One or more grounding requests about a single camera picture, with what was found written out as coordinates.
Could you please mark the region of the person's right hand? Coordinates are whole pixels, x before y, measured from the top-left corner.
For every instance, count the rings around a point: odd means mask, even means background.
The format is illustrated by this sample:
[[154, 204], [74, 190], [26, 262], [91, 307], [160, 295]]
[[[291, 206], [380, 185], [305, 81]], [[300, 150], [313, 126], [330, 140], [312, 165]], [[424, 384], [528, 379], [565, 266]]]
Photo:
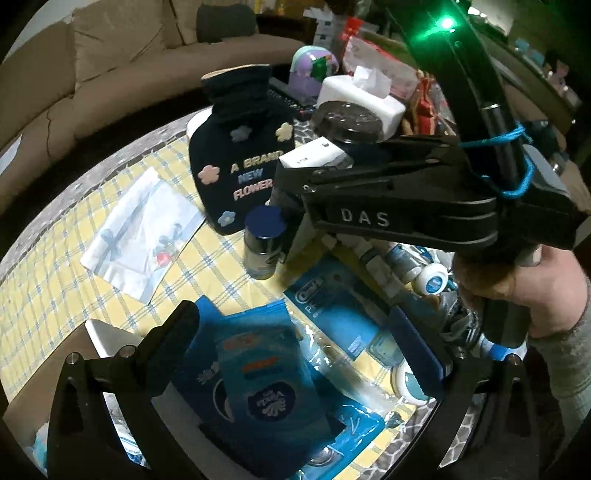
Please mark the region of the person's right hand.
[[486, 299], [528, 308], [533, 338], [570, 331], [588, 303], [587, 276], [568, 250], [543, 246], [538, 265], [512, 268], [499, 260], [470, 260], [457, 255], [454, 274], [463, 300], [478, 311]]

